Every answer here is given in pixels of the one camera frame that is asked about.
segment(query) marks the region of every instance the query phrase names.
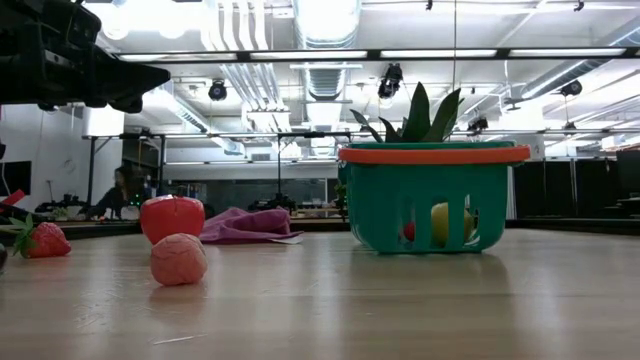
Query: toy strawberry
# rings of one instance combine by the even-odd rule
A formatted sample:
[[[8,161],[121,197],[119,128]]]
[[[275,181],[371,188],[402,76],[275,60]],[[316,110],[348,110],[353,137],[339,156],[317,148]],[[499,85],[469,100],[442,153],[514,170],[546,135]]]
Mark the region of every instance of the toy strawberry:
[[[27,215],[26,222],[13,218],[9,220],[20,229],[11,231],[17,235],[13,245],[14,256],[20,252],[25,259],[42,258],[64,256],[71,251],[71,244],[58,225],[44,222],[34,229],[31,214]]]

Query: white ceiling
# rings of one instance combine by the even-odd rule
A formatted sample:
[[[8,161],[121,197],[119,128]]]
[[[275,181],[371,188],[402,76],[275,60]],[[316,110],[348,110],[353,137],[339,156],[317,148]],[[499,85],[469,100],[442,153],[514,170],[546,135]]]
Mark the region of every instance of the white ceiling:
[[[576,1],[548,1],[538,12],[532,14],[539,1],[458,1],[457,19],[454,21],[454,4],[452,1],[435,0],[431,12],[425,11],[426,1],[393,1],[363,0],[363,11],[358,30],[357,48],[430,48],[452,47],[454,45],[454,23],[457,25],[458,47],[496,47],[504,46],[591,46],[617,27],[640,16],[640,1],[587,1],[580,12],[574,12]],[[266,1],[267,40],[273,49],[293,49],[295,31],[292,18],[274,18],[270,14],[280,13],[290,7],[287,0]],[[162,37],[153,29],[131,31],[122,40],[109,40],[109,44],[123,52],[150,51],[203,51],[200,42],[198,22],[190,21],[198,16],[198,3],[176,4],[181,11],[173,14],[172,21],[188,23],[192,28],[175,40]],[[103,4],[89,4],[99,16],[98,11]],[[517,25],[526,19],[519,28]],[[559,61],[459,61],[455,64],[455,86],[489,86],[491,88],[508,84],[516,86],[526,83],[558,65]],[[409,93],[415,84],[421,81],[433,103],[451,88],[454,79],[452,62],[416,62],[401,63],[407,89],[401,89],[395,96],[389,109],[380,109],[375,96],[379,77],[387,64],[384,62],[364,62],[362,69],[352,70],[347,80],[345,98],[353,104],[342,109],[342,121],[351,122],[349,109],[357,109],[376,118],[384,116],[393,121],[400,121],[409,110]],[[304,89],[299,71],[289,69],[289,64],[275,64],[276,77],[285,104],[291,109],[292,124],[302,122],[304,118]],[[170,70],[176,81],[176,92],[187,100],[197,111],[209,117],[219,127],[239,129],[242,101],[232,88],[228,89],[228,97],[221,102],[212,102],[206,95],[204,81],[212,78],[223,78],[216,65],[171,65]],[[580,78],[585,91],[576,98],[570,99],[569,117],[596,111],[617,100],[623,95],[627,97],[635,90],[630,84],[640,84],[640,77],[627,81],[626,92],[622,93],[618,85],[604,88],[593,94],[589,93],[620,77],[640,70],[640,63],[634,60],[612,61],[600,69]],[[357,84],[365,84],[363,90]],[[481,100],[483,95],[467,95],[461,106],[464,112],[469,106]],[[566,118],[563,99],[560,96],[548,95],[539,99],[544,106],[545,119],[549,124],[562,124]],[[488,110],[491,120],[500,116],[497,98],[495,106]],[[135,125],[152,127],[171,125],[175,118],[163,115],[162,111],[148,110],[141,115],[127,117],[127,122]]]

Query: wooden table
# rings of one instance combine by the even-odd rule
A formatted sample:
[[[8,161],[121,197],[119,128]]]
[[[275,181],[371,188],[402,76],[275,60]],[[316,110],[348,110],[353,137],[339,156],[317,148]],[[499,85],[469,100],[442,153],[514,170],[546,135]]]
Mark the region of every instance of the wooden table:
[[[1,359],[637,359],[640,241],[508,230],[484,255],[378,256],[349,233],[207,246],[161,288],[142,236],[11,258]]]

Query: metal pole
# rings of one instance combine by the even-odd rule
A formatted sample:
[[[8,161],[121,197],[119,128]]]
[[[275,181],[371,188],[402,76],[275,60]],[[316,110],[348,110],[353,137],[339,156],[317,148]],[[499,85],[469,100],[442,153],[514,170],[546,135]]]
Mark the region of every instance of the metal pole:
[[[164,155],[167,147],[167,138],[162,135],[160,137],[160,165],[158,166],[158,196],[164,195],[163,185],[164,182]]]
[[[278,195],[282,194],[282,173],[280,169],[280,134],[278,134]]]
[[[95,163],[96,138],[91,138],[91,153],[89,155],[89,187],[87,191],[87,204],[91,206],[91,195],[93,193],[93,165]]]

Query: pink towel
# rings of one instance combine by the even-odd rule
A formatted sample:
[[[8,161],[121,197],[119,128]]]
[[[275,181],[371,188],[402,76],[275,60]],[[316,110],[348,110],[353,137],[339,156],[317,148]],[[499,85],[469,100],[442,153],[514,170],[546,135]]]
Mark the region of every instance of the pink towel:
[[[248,244],[296,237],[289,229],[289,212],[278,208],[249,213],[231,208],[204,222],[200,240],[215,244]]]

